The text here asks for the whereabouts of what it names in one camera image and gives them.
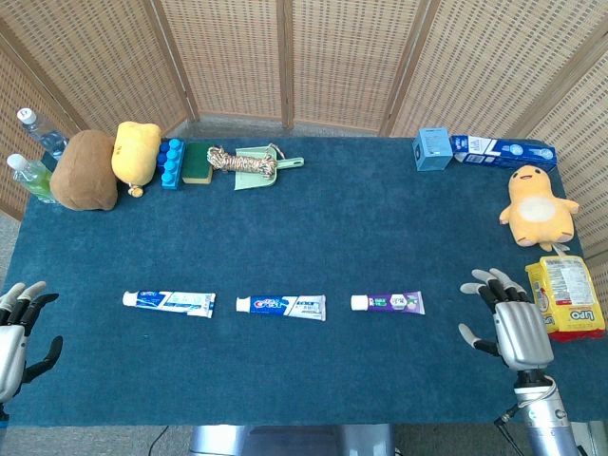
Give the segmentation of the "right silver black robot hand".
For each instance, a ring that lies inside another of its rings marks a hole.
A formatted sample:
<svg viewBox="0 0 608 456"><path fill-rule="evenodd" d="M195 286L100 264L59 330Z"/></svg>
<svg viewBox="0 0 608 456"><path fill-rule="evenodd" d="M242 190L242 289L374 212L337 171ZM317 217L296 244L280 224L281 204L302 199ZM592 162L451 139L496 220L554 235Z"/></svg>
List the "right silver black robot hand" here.
<svg viewBox="0 0 608 456"><path fill-rule="evenodd" d="M554 353L542 314L522 285L503 271L491 268L474 269L473 282L461 285L465 295L478 295L492 315L496 340L482 339L464 323L458 325L460 335L473 349L499 357L513 371L546 368Z"/></svg>

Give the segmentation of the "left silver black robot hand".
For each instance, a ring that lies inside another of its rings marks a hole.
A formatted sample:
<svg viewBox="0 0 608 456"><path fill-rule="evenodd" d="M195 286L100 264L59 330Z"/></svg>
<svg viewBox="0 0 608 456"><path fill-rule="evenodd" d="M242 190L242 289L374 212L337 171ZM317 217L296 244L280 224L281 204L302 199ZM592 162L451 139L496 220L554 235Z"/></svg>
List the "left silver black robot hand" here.
<svg viewBox="0 0 608 456"><path fill-rule="evenodd" d="M59 295L44 294L45 281L14 284L1 295L1 411L24 384L50 371L61 356L64 339L54 337L42 361L29 366L27 347L40 312Z"/></svg>

